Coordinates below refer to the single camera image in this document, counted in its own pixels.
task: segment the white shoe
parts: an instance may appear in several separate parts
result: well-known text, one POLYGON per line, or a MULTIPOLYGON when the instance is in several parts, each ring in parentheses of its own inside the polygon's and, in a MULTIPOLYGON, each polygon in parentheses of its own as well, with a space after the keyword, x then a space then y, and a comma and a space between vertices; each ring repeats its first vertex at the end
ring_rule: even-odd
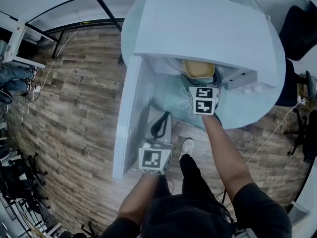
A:
POLYGON ((195 148, 195 142, 192 138, 186 138, 183 147, 182 147, 182 152, 180 153, 179 159, 182 158, 184 154, 189 154, 190 156, 193 154, 195 148))

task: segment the white table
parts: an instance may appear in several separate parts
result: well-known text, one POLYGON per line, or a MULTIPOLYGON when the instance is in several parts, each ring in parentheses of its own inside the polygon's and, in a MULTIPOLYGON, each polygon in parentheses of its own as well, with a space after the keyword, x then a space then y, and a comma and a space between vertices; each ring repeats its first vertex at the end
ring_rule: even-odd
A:
MULTIPOLYGON (((255 10, 261 10, 254 0, 232 1, 252 7, 255 10)), ((145 0, 137 0, 130 8, 123 23, 121 33, 121 51, 126 64, 129 63, 129 59, 134 53, 144 3, 145 0)), ((258 121, 267 112, 269 112, 280 96, 284 85, 286 71, 285 53, 279 36, 271 22, 269 22, 269 28, 275 50, 276 65, 278 68, 278 87, 266 90, 263 93, 255 93, 253 95, 245 95, 240 90, 227 91, 222 88, 216 113, 222 122, 223 128, 225 129, 239 128, 258 121)))

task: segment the person's right arm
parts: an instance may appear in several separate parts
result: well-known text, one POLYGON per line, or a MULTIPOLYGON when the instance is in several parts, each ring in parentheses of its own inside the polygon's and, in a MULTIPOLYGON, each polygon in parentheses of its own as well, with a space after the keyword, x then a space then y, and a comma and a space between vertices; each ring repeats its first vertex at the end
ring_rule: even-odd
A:
POLYGON ((258 238, 291 238, 290 219, 254 183, 248 167, 220 122, 203 116, 216 168, 233 204, 240 229, 250 228, 258 238))

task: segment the black sleeve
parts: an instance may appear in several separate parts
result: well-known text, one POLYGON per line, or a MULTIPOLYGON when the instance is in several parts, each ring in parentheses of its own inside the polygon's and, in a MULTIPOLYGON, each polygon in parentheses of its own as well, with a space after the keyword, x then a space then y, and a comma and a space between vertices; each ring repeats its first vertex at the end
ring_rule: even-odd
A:
POLYGON ((258 238, 291 238, 292 225, 283 207, 255 183, 241 188, 233 200, 240 229, 251 228, 258 238))
POLYGON ((132 220, 117 218, 99 238, 135 238, 139 233, 139 226, 132 220))

